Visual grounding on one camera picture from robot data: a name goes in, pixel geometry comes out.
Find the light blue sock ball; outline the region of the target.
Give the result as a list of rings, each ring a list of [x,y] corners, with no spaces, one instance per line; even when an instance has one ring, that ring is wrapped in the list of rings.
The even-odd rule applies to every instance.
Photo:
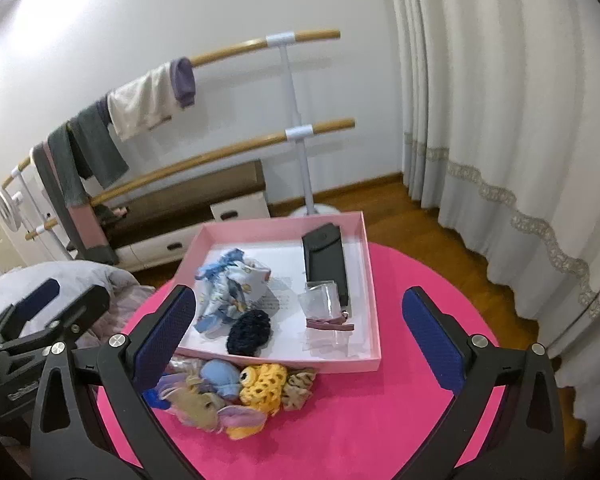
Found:
[[[231,362],[210,360],[200,369],[200,377],[222,399],[233,402],[242,391],[240,370]]]

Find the low bench cabinet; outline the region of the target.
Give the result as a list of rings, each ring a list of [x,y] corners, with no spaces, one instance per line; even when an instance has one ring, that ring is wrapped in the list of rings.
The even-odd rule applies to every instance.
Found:
[[[135,272],[180,260],[200,227],[211,221],[268,218],[258,160],[203,174],[130,200],[126,215],[106,224],[106,243],[79,259]]]

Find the black leather pouch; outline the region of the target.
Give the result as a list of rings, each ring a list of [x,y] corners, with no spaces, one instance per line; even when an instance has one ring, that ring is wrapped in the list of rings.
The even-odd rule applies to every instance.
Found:
[[[326,223],[302,236],[306,280],[310,283],[333,281],[341,307],[349,305],[349,287],[344,262],[340,227]]]

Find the pink hair clip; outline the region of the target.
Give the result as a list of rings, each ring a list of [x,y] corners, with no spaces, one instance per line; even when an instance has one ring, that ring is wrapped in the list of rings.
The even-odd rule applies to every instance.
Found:
[[[353,332],[354,324],[346,316],[339,318],[307,318],[306,327],[311,330],[330,330],[331,332]]]

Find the blue knitted cloth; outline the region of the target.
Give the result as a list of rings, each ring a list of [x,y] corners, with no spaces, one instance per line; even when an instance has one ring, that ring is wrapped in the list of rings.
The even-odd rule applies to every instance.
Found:
[[[154,387],[145,390],[142,393],[144,401],[155,410],[167,411],[171,407],[171,402],[163,396],[163,388]]]

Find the printed blue baby cloth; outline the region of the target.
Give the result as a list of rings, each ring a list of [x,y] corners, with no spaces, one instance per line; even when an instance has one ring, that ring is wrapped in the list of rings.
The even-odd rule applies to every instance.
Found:
[[[195,280],[202,284],[195,330],[211,335],[257,307],[268,292],[271,273],[268,266],[247,257],[239,248],[201,266],[195,274]]]

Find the cream cloth on barre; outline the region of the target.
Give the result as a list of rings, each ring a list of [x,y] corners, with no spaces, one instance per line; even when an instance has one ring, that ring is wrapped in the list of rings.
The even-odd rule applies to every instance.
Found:
[[[181,109],[170,68],[170,63],[163,63],[108,93],[109,116],[121,141],[157,127]]]

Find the beige patterned scrunchie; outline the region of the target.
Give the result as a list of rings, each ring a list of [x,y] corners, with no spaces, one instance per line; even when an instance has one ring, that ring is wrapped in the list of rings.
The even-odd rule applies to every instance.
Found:
[[[317,371],[312,368],[291,370],[283,386],[282,407],[286,412],[299,411],[312,396]]]

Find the yellow crochet fish toy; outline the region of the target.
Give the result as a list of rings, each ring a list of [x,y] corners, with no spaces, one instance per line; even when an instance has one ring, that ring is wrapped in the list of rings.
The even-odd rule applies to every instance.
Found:
[[[277,363],[247,366],[240,372],[239,400],[248,408],[275,415],[282,404],[287,369]]]

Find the pastel organza scrunchie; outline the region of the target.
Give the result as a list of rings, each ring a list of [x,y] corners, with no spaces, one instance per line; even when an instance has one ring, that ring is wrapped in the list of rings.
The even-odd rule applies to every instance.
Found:
[[[168,413],[183,425],[205,432],[224,432],[242,440],[260,432],[268,419],[264,413],[240,402],[222,399],[200,377],[205,362],[188,356],[172,356],[155,387],[171,402]]]

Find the navy crochet scrunchie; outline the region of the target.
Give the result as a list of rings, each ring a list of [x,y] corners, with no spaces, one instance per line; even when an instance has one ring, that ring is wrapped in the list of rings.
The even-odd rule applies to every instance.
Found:
[[[262,310],[245,312],[230,328],[226,351],[231,356],[256,356],[272,335],[270,316]]]

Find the pink round table mat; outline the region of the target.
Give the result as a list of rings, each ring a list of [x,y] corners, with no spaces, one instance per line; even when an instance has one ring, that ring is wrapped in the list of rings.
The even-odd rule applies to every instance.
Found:
[[[451,400],[402,316],[402,297],[422,286],[467,333],[494,335],[445,278],[415,259],[370,245],[382,359],[373,373],[321,374],[306,405],[279,412],[250,438],[233,441],[155,415],[207,479],[390,479],[417,450]]]

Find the pink shallow box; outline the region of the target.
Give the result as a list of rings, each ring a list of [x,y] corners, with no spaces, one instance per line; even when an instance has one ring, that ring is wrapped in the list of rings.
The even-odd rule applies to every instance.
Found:
[[[340,227],[348,280],[348,312],[354,325],[350,332],[309,330],[299,304],[299,296],[306,290],[302,236],[326,223]],[[204,285],[196,280],[196,271],[218,261],[234,248],[272,270],[268,290],[261,299],[261,307],[272,322],[270,341],[256,358],[231,356],[226,351],[226,326],[211,336],[191,327],[176,352],[247,365],[279,362],[290,367],[316,368],[325,374],[378,370],[381,362],[379,322],[370,248],[361,211],[206,223],[190,242],[173,283],[189,286],[196,300],[201,302]]]

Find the small white fan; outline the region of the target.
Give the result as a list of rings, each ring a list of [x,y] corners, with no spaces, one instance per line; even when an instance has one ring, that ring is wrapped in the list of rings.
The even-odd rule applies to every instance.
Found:
[[[22,214],[20,205],[23,195],[20,191],[10,195],[9,192],[0,188],[0,216],[12,232],[17,232],[22,226]]]

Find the white curtain with trim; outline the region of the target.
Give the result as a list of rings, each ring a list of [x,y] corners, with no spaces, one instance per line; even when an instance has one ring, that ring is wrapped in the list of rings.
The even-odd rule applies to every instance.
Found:
[[[509,287],[600,438],[600,3],[392,0],[413,200]]]

